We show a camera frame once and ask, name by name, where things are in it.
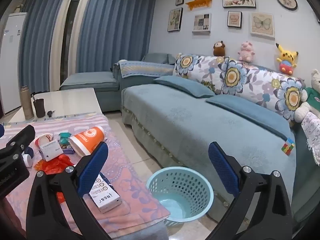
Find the white small box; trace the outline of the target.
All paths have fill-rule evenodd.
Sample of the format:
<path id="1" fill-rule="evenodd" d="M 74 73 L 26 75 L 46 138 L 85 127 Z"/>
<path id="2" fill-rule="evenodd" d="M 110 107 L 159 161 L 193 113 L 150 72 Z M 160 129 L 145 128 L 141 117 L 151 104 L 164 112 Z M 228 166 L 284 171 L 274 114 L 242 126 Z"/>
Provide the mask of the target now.
<path id="1" fill-rule="evenodd" d="M 57 140 L 53 140 L 40 146 L 40 155 L 45 161 L 51 161 L 61 154 L 63 154 L 63 150 Z"/>

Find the teal plastic bag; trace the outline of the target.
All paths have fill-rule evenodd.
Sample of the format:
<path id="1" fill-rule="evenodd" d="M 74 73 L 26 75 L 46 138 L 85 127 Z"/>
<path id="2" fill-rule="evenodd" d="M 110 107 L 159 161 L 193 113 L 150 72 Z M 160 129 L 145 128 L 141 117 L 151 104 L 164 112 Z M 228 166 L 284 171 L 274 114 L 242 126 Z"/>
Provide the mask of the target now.
<path id="1" fill-rule="evenodd" d="M 69 145 L 69 138 L 71 137 L 71 133 L 69 132 L 61 132 L 59 134 L 59 144 L 61 146 L 67 146 Z"/>

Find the red plastic bag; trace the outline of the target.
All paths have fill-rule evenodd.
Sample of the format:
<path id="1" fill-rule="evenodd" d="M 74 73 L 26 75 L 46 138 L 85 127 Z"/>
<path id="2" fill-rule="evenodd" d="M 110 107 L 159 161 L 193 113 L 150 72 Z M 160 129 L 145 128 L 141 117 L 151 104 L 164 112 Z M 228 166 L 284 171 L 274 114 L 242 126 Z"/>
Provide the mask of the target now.
<path id="1" fill-rule="evenodd" d="M 36 171 L 43 171 L 46 174 L 57 174 L 63 172 L 66 167 L 73 165 L 67 155 L 61 154 L 50 161 L 41 159 L 34 165 L 34 169 Z"/>

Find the orange paper cup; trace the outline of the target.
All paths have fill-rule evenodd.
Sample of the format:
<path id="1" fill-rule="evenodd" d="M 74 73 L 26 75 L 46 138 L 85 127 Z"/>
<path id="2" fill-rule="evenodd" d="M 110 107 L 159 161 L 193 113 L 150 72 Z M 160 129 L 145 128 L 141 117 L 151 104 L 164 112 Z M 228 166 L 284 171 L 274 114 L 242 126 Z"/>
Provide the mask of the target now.
<path id="1" fill-rule="evenodd" d="M 105 140 L 105 130 L 95 126 L 68 138 L 77 155 L 84 157 L 93 153 L 98 144 Z"/>

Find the white long carton box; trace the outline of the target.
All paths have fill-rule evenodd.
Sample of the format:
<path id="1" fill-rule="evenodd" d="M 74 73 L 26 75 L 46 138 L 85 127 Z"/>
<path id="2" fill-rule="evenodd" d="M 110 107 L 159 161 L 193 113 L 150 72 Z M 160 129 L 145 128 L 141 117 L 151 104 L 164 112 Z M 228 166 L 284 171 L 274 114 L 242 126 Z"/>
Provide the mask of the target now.
<path id="1" fill-rule="evenodd" d="M 97 176 L 89 196 L 101 213 L 111 211 L 122 203 L 120 195 L 102 173 Z"/>

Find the white red paper cup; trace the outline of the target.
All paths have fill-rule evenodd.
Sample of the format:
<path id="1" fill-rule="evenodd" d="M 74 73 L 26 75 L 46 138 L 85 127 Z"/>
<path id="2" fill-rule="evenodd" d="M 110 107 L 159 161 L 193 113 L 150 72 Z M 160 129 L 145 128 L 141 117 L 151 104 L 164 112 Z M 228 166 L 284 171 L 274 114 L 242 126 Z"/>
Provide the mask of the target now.
<path id="1" fill-rule="evenodd" d="M 40 148 L 42 145 L 50 143 L 53 140 L 52 133 L 44 133 L 35 138 L 34 144 L 37 148 Z"/>

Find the rubik's cube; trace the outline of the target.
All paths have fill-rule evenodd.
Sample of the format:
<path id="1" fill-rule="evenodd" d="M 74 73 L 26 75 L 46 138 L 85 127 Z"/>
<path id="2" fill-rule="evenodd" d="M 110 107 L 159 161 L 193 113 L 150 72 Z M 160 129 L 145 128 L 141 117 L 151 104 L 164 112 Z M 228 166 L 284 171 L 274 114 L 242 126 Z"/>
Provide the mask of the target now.
<path id="1" fill-rule="evenodd" d="M 295 142 L 291 138 L 287 138 L 285 143 L 283 144 L 281 150 L 289 156 L 292 150 L 295 148 Z"/>

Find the pink patterned table cloth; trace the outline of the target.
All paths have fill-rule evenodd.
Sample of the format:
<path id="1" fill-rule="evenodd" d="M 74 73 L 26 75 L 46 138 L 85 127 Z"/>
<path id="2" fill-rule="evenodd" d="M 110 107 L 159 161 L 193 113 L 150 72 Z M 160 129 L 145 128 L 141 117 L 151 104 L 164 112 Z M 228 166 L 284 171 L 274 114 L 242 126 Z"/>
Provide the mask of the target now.
<path id="1" fill-rule="evenodd" d="M 44 121 L 4 123 L 1 147 L 27 125 L 32 125 L 36 136 L 51 133 L 55 139 L 62 132 L 78 134 L 100 126 L 105 131 L 108 159 L 101 173 L 110 181 L 121 197 L 121 204 L 101 213 L 89 195 L 84 200 L 103 229 L 113 239 L 168 239 L 164 220 L 169 211 L 160 204 L 139 179 L 121 145 L 112 132 L 106 116 L 98 113 L 68 115 Z"/>

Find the blue pillow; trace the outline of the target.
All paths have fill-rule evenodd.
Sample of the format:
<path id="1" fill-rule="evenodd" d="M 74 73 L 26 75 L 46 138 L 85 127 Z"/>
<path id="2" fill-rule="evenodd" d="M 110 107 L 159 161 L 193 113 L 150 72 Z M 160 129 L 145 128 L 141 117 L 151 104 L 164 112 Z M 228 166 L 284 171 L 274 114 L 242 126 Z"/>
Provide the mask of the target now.
<path id="1" fill-rule="evenodd" d="M 195 98 L 210 98 L 215 96 L 215 93 L 208 87 L 193 80 L 184 79 L 178 76 L 161 76 L 154 79 L 154 82 L 160 85 L 178 89 Z"/>
<path id="2" fill-rule="evenodd" d="M 277 113 L 233 95 L 216 95 L 207 103 L 232 112 L 287 141 L 291 137 L 289 123 Z"/>

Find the blue curtain left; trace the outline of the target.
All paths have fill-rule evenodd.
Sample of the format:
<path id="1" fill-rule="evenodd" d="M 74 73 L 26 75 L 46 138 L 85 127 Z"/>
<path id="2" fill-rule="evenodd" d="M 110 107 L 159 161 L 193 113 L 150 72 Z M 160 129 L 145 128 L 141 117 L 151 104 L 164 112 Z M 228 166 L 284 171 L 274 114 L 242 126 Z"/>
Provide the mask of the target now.
<path id="1" fill-rule="evenodd" d="M 20 86 L 30 93 L 49 90 L 49 61 L 54 25 L 62 0 L 23 0 L 26 18 L 23 26 L 20 55 Z"/>

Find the blue curtain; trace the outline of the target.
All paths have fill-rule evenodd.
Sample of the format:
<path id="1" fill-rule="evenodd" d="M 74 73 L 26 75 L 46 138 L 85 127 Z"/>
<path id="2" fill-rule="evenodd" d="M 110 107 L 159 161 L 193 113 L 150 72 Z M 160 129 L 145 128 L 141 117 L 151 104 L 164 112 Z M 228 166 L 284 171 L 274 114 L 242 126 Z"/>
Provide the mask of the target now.
<path id="1" fill-rule="evenodd" d="M 20 86 L 30 93 L 49 90 L 49 61 L 54 25 L 62 0 L 23 0 L 26 18 L 23 26 L 20 55 Z"/>
<path id="2" fill-rule="evenodd" d="M 88 0 L 81 23 L 76 72 L 106 72 L 119 60 L 149 51 L 156 0 Z"/>

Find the blue pillow near left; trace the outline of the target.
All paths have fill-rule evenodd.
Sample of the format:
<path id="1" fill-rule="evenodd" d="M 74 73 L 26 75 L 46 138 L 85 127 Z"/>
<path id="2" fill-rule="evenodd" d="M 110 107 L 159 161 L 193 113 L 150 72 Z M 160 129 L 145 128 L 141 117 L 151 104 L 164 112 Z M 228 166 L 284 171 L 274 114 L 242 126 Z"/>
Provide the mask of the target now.
<path id="1" fill-rule="evenodd" d="M 215 93 L 208 87 L 193 80 L 184 79 L 178 76 L 161 76 L 154 79 L 154 82 L 160 85 L 178 89 L 195 98 L 210 98 L 215 96 Z"/>

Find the brown monkey plush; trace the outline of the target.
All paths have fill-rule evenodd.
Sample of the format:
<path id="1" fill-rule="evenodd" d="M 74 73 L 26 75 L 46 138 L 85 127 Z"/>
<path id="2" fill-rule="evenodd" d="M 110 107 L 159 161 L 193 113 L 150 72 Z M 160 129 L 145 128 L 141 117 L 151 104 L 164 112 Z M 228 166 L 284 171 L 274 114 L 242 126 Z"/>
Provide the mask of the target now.
<path id="1" fill-rule="evenodd" d="M 225 56 L 225 44 L 223 41 L 216 42 L 213 46 L 214 56 Z"/>

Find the butterfly picture frame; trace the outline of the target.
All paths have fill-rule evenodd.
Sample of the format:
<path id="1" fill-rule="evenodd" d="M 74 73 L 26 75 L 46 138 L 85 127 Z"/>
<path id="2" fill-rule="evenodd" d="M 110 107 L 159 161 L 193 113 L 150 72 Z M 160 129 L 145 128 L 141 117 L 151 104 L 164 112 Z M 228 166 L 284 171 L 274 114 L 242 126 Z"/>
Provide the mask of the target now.
<path id="1" fill-rule="evenodd" d="M 252 12 L 250 16 L 250 32 L 252 35 L 275 37 L 272 14 Z"/>

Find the small heart picture frame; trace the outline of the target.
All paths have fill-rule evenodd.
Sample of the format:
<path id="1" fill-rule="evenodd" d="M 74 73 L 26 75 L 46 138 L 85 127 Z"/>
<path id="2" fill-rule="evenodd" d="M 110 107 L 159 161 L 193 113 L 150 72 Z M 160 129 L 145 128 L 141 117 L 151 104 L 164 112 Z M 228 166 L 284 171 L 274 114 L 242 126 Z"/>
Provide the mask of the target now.
<path id="1" fill-rule="evenodd" d="M 227 27 L 241 29 L 242 28 L 242 12 L 228 11 Z"/>

